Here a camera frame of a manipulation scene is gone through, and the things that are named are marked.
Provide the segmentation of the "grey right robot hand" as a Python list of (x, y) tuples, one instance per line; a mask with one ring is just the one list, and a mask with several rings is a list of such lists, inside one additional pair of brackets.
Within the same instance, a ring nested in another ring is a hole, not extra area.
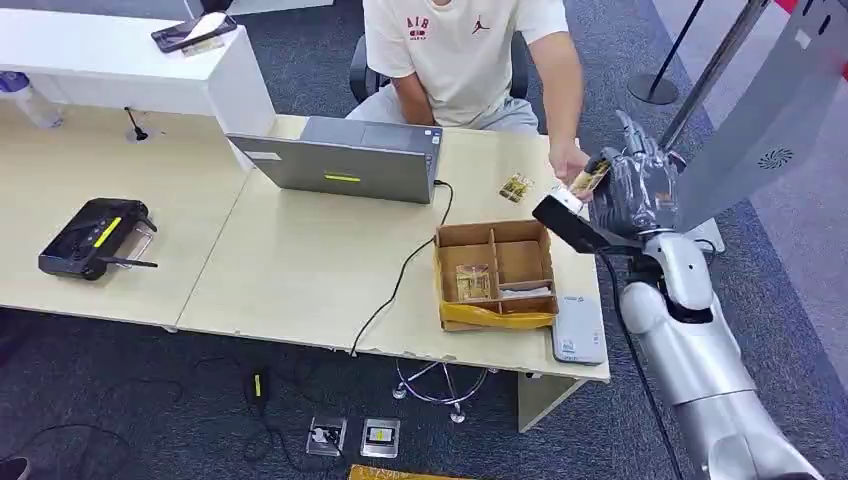
[(661, 149), (626, 112), (618, 110), (616, 116), (625, 146), (602, 148), (585, 167), (600, 209), (598, 222), (622, 237), (674, 229), (679, 210), (677, 182), (686, 169), (685, 160)]

